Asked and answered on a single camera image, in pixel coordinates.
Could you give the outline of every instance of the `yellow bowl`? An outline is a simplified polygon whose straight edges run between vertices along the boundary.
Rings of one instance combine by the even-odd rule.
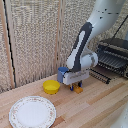
[[[44,92],[48,94],[55,94],[58,92],[60,87],[59,82],[55,80],[47,80],[43,83]]]

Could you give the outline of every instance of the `white plate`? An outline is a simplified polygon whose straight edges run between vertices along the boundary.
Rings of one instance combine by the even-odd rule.
[[[20,99],[9,112],[9,121],[13,128],[49,128],[55,118],[54,105],[39,96]]]

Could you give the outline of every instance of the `beige curtain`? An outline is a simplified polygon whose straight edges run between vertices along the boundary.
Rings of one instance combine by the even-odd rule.
[[[14,88],[12,60],[3,0],[0,0],[0,93]]]

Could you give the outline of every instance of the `wooden table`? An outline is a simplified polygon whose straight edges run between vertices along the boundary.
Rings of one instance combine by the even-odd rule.
[[[83,81],[83,92],[77,94],[61,84],[55,95],[46,94],[42,84],[51,76],[0,95],[0,128],[12,128],[8,113],[12,105],[26,96],[42,96],[56,107],[57,118],[51,128],[109,128],[128,101],[127,79],[118,78],[109,85],[89,77]]]

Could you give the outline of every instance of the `plate rim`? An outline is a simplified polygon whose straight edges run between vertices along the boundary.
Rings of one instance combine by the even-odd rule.
[[[56,108],[55,108],[55,106],[54,106],[54,104],[50,101],[50,100],[48,100],[47,98],[44,98],[44,97],[41,97],[41,96],[27,96],[27,97],[24,97],[24,98],[21,98],[21,99],[19,99],[18,101],[16,101],[14,104],[13,104],[13,106],[11,107],[11,109],[10,109],[10,111],[9,111],[9,122],[10,122],[10,124],[12,125],[12,127],[13,128],[17,128],[13,123],[12,123],[12,121],[11,121],[11,112],[12,112],[12,109],[13,109],[13,107],[19,102],[19,101],[21,101],[21,100],[23,100],[23,99],[25,99],[25,98],[29,98],[29,97],[32,97],[32,98],[43,98],[43,99],[45,99],[45,100],[47,100],[47,101],[49,101],[52,105],[53,105],[53,108],[54,108],[54,111],[55,111],[55,118],[54,118],[54,120],[53,120],[53,122],[51,123],[51,125],[49,126],[49,128],[53,125],[53,123],[55,122],[55,120],[56,120]]]

